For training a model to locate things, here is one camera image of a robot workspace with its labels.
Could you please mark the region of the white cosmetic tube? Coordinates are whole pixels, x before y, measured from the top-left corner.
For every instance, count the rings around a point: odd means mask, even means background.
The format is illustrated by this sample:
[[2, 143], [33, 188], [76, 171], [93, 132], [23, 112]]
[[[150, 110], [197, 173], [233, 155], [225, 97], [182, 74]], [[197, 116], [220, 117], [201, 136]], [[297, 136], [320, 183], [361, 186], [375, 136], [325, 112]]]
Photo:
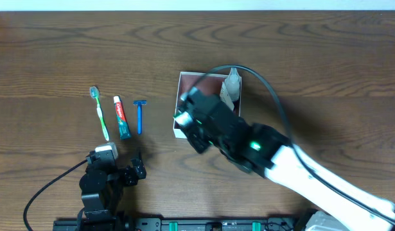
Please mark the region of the white cosmetic tube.
[[231, 100], [231, 97], [227, 91], [227, 87], [225, 83], [222, 83], [222, 88], [220, 90], [220, 99], [223, 101], [232, 111], [234, 110], [234, 103]]

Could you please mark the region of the clear spray bottle dark liquid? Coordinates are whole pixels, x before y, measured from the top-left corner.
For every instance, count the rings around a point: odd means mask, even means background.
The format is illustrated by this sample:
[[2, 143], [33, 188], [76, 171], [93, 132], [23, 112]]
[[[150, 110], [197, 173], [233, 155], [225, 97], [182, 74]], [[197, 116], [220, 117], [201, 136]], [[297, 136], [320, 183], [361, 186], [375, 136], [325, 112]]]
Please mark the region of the clear spray bottle dark liquid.
[[231, 71], [224, 83], [231, 101], [238, 101], [240, 98], [241, 76], [238, 74], [237, 68], [231, 68]]

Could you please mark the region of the green white toothbrush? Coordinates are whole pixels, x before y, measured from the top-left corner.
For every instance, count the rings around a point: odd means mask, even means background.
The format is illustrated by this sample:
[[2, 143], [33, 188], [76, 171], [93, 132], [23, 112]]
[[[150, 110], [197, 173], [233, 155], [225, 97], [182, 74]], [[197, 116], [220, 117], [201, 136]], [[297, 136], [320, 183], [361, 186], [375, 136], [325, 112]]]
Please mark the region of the green white toothbrush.
[[89, 88], [89, 92], [90, 92], [91, 97], [96, 101], [96, 111], [97, 111], [97, 115], [98, 115], [100, 123], [101, 123], [101, 129], [103, 132], [103, 136], [106, 141], [110, 141], [109, 133], [108, 133], [108, 130], [107, 130], [104, 118], [103, 118], [103, 112], [101, 109], [100, 91], [96, 86], [91, 86]]

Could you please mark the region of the green white soap packet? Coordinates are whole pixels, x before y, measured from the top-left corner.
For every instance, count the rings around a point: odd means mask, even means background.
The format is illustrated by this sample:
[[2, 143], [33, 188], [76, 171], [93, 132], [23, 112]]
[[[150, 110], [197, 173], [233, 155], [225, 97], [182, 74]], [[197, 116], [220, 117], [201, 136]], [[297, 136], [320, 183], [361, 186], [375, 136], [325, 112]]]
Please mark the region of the green white soap packet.
[[190, 125], [193, 122], [193, 118], [188, 112], [179, 112], [174, 115], [174, 121], [181, 127]]

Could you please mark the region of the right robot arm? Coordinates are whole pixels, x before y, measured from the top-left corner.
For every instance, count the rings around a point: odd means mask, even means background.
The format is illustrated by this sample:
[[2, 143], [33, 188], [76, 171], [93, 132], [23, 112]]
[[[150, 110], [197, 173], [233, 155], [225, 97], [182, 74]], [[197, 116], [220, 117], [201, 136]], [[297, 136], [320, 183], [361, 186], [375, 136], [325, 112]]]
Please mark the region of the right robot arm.
[[333, 216], [348, 230], [395, 230], [395, 204], [369, 194], [310, 158], [274, 128], [249, 125], [217, 95], [193, 87], [174, 117], [198, 153], [210, 146], [246, 173], [285, 186]]

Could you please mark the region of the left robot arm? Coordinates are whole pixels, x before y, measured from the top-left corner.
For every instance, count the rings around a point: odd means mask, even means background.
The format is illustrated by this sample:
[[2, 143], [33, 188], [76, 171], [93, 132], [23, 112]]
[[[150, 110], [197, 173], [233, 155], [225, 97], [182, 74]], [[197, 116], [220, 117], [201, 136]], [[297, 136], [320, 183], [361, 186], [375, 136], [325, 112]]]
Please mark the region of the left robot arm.
[[123, 189], [146, 178], [141, 152], [134, 155], [130, 166], [121, 168], [117, 167], [111, 150], [92, 151], [87, 162], [85, 174], [79, 182], [87, 224], [129, 228], [124, 212], [118, 212], [117, 207], [123, 197]]

